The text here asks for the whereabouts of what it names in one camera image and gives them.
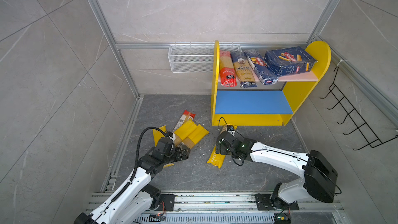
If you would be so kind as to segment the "red yellow pasta bag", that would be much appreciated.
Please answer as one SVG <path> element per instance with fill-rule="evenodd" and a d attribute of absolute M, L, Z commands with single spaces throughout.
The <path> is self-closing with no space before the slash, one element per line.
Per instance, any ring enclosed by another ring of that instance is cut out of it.
<path fill-rule="evenodd" d="M 225 87 L 236 87 L 236 73 L 231 57 L 231 53 L 229 51 L 221 50 L 220 51 L 220 66 L 219 66 L 219 75 L 221 79 L 221 85 Z"/>

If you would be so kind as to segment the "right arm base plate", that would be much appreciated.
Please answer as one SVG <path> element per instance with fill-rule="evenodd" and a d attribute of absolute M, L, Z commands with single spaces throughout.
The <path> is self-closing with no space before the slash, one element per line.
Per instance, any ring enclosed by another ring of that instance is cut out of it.
<path fill-rule="evenodd" d="M 259 211 L 271 211 L 271 210 L 299 210 L 297 202 L 286 203 L 279 197 L 273 197 L 271 194 L 255 194 L 255 202 Z"/>

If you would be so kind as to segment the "yellow Pastatime spaghetti bag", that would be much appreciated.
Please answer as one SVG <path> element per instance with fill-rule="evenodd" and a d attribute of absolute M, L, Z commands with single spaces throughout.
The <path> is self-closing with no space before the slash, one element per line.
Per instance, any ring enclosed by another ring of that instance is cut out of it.
<path fill-rule="evenodd" d="M 226 128 L 227 128 L 227 125 L 224 125 L 222 127 L 222 129 L 220 131 L 220 135 L 219 135 L 219 137 L 216 140 L 216 144 L 215 144 L 215 146 L 213 148 L 213 151 L 212 151 L 212 153 L 211 153 L 211 155 L 209 157 L 209 160 L 207 162 L 208 164 L 211 164 L 211 165 L 213 165 L 213 166 L 215 166 L 215 167 L 217 167 L 219 169 L 222 167 L 222 165 L 224 163 L 224 160 L 226 158 L 226 155 L 223 155 L 221 152 L 224 152 L 227 155 L 229 154 L 228 151 L 227 151 L 227 148 L 226 148 L 226 145 L 225 145 L 224 141 L 221 140 L 222 139 L 221 134 L 223 132 L 228 132 L 226 130 Z M 228 132 L 228 133 L 231 134 L 232 136 L 235 136 L 235 132 L 233 132 L 233 133 Z"/>

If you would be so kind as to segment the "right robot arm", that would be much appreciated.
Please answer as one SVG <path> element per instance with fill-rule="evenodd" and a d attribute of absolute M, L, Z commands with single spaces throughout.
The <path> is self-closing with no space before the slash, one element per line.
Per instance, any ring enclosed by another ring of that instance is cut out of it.
<path fill-rule="evenodd" d="M 337 171 L 316 150 L 310 153 L 287 151 L 253 139 L 241 141 L 233 131 L 223 131 L 216 139 L 215 154 L 230 156 L 238 166 L 246 161 L 264 163 L 297 175 L 297 179 L 275 186 L 269 200 L 276 209 L 289 209 L 293 203 L 309 198 L 333 203 L 335 195 L 342 193 L 337 186 Z"/>

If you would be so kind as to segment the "blue Barilla rigatoni box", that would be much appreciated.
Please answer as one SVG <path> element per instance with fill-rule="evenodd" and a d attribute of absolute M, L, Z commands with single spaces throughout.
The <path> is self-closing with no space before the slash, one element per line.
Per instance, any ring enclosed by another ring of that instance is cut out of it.
<path fill-rule="evenodd" d="M 307 73 L 317 60 L 302 47 L 267 50 L 265 62 L 277 77 Z"/>

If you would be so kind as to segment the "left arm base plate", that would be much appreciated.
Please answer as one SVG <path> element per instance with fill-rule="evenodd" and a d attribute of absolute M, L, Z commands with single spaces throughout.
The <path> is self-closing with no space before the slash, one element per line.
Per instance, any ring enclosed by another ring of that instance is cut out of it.
<path fill-rule="evenodd" d="M 139 206 L 144 208 L 144 211 L 163 211 L 165 209 L 166 212 L 173 211 L 175 205 L 176 195 L 174 194 L 160 194 L 159 196 L 149 197 L 150 204 L 141 203 Z"/>

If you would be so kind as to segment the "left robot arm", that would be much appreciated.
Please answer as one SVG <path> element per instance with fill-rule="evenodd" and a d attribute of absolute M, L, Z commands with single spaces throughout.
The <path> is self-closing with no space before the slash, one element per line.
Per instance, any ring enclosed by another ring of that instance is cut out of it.
<path fill-rule="evenodd" d="M 148 130 L 156 130 L 162 137 L 158 144 L 139 157 L 142 138 Z M 130 224 L 143 212 L 156 210 L 160 204 L 160 190 L 150 185 L 151 180 L 169 163 L 187 160 L 191 149 L 174 144 L 176 135 L 156 127 L 145 128 L 139 136 L 132 173 L 104 203 L 89 215 L 81 213 L 76 224 Z"/>

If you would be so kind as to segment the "blue yellow spaghetti bag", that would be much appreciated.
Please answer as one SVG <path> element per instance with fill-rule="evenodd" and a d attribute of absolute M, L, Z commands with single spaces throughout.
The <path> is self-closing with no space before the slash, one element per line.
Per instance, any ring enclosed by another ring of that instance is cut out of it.
<path fill-rule="evenodd" d="M 251 66 L 244 52 L 231 52 L 233 66 L 241 88 L 254 88 L 257 86 Z"/>

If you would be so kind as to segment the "blue Barilla spaghetti bag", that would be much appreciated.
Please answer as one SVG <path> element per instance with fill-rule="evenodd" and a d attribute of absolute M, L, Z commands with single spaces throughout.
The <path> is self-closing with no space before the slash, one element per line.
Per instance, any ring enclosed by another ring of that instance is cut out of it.
<path fill-rule="evenodd" d="M 245 50 L 244 53 L 261 84 L 273 85 L 278 82 L 278 77 L 265 62 L 258 50 L 249 49 Z"/>

